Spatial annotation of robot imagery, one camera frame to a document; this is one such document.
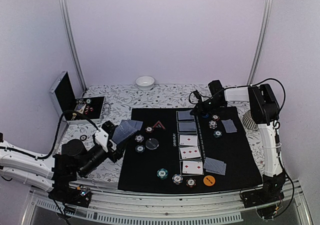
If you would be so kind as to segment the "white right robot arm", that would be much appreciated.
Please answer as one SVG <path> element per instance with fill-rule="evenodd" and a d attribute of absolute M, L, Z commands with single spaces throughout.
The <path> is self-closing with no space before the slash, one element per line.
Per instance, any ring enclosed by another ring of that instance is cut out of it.
<path fill-rule="evenodd" d="M 279 115 L 283 106 L 279 105 L 271 86 L 266 81 L 280 84 L 275 78 L 267 78 L 256 84 L 222 87 L 219 80 L 213 80 L 208 84 L 211 96 L 206 100 L 203 100 L 204 96 L 197 90 L 190 93 L 197 99 L 195 107 L 190 112 L 191 115 L 208 114 L 231 102 L 249 103 L 251 118 L 257 124 L 264 150 L 263 185 L 258 193 L 262 203 L 269 203 L 274 199 L 282 191 L 288 177 L 282 164 L 282 145 L 279 137 Z"/>

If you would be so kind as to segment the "dealt playing card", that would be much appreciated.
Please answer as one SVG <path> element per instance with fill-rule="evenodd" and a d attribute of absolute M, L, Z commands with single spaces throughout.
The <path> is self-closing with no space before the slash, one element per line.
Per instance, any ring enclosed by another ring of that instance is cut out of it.
<path fill-rule="evenodd" d="M 123 119 L 123 120 L 121 120 L 120 125 L 121 126 L 130 125 L 131 127 L 135 128 L 137 130 L 140 130 L 143 126 L 143 122 L 139 121 L 139 120 L 131 120 L 131 119 L 124 120 Z"/>
<path fill-rule="evenodd" d="M 238 131 L 232 119 L 222 120 L 221 122 L 226 133 L 230 134 Z"/>
<path fill-rule="evenodd" d="M 208 173 L 214 173 L 224 176 L 226 174 L 227 164 L 221 160 L 206 157 L 203 167 Z"/>

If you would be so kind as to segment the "black dealer button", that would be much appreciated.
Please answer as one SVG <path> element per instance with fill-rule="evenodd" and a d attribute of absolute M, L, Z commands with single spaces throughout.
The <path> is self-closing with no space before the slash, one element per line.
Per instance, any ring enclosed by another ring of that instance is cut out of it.
<path fill-rule="evenodd" d="M 145 147 L 149 150 L 155 150 L 159 147 L 159 141 L 155 138 L 149 138 L 146 142 L 145 142 Z"/>

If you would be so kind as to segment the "grey playing card deck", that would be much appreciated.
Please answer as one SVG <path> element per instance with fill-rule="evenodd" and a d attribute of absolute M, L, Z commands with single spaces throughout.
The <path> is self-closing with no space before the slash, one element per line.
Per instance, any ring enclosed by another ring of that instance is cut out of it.
<path fill-rule="evenodd" d="M 122 123 L 118 127 L 115 128 L 114 134 L 112 136 L 112 140 L 116 144 L 119 144 L 122 141 L 124 141 L 125 139 L 132 136 L 136 131 L 137 131 L 137 129 L 134 126 L 130 125 L 129 123 L 127 123 L 127 122 Z"/>

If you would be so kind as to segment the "green chips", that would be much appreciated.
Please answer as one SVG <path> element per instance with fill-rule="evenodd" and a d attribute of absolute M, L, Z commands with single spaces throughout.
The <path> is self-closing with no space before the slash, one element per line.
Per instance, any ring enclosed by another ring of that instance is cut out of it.
<path fill-rule="evenodd" d="M 161 168 L 161 169 L 159 169 L 159 170 L 156 172 L 156 175 L 157 175 L 157 177 L 158 177 L 159 179 L 164 180 L 164 179 L 166 179 L 166 178 L 168 177 L 169 172 L 168 172 L 167 169 Z"/>
<path fill-rule="evenodd" d="M 220 138 L 222 135 L 223 135 L 223 133 L 222 133 L 220 130 L 215 130 L 215 131 L 213 132 L 213 136 L 214 136 L 215 138 Z"/>
<path fill-rule="evenodd" d="M 145 147 L 144 147 L 143 145 L 137 145 L 137 146 L 135 147 L 135 151 L 136 151 L 137 153 L 143 153 L 143 152 L 145 151 Z"/>

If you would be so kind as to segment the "blue peach poker chip stack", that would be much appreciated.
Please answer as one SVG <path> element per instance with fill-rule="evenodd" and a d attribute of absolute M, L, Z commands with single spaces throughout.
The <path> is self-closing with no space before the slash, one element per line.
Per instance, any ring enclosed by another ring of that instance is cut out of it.
<path fill-rule="evenodd" d="M 183 177 L 180 174 L 174 174 L 172 176 L 172 182 L 175 185 L 180 185 L 183 182 Z"/>

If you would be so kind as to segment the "blue peach chips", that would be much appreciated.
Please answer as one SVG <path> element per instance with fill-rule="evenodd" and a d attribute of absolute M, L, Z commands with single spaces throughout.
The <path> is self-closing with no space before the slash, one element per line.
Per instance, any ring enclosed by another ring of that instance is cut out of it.
<path fill-rule="evenodd" d="M 134 140 L 137 142 L 137 143 L 142 143 L 144 141 L 144 136 L 143 135 L 136 135 Z"/>

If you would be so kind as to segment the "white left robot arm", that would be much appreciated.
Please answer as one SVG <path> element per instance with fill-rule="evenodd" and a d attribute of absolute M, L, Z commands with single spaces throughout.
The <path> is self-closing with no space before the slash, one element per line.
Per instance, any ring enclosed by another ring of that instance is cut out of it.
<path fill-rule="evenodd" d="M 2 138 L 0 174 L 55 193 L 63 202 L 70 202 L 75 196 L 70 182 L 88 179 L 106 160 L 116 163 L 123 157 L 131 135 L 125 135 L 121 141 L 114 139 L 121 130 L 122 127 L 106 121 L 95 127 L 90 149 L 82 139 L 74 138 L 62 144 L 59 153 L 52 147 L 46 155 L 19 148 Z"/>

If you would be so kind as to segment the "black triangular marker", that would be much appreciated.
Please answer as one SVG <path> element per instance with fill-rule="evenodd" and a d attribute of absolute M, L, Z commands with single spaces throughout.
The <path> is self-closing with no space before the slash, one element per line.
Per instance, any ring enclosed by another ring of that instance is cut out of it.
<path fill-rule="evenodd" d="M 166 130 L 165 126 L 162 124 L 160 120 L 158 120 L 153 126 L 153 129 Z"/>

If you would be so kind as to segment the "red white poker chips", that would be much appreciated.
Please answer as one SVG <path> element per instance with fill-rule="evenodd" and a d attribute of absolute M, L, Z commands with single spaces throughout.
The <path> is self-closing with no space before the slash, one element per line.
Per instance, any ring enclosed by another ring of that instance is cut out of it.
<path fill-rule="evenodd" d="M 151 126 L 147 126 L 147 127 L 145 128 L 145 132 L 146 132 L 146 133 L 152 133 L 153 131 L 154 131 L 154 128 L 151 127 Z"/>

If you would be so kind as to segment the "orange big blind button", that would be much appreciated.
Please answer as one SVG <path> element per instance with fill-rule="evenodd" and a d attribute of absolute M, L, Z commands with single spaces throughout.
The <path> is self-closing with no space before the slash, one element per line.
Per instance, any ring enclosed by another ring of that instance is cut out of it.
<path fill-rule="evenodd" d="M 212 175 L 206 175 L 203 178 L 203 184 L 207 187 L 212 187 L 216 183 L 216 179 Z"/>

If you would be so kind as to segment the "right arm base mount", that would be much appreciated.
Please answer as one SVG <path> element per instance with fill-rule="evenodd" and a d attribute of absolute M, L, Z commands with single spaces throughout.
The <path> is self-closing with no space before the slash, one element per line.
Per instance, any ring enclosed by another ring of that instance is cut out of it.
<path fill-rule="evenodd" d="M 282 208 L 285 198 L 281 190 L 276 193 L 267 193 L 262 188 L 247 191 L 241 189 L 239 197 L 245 208 L 256 207 L 257 215 L 263 220 L 273 220 Z"/>

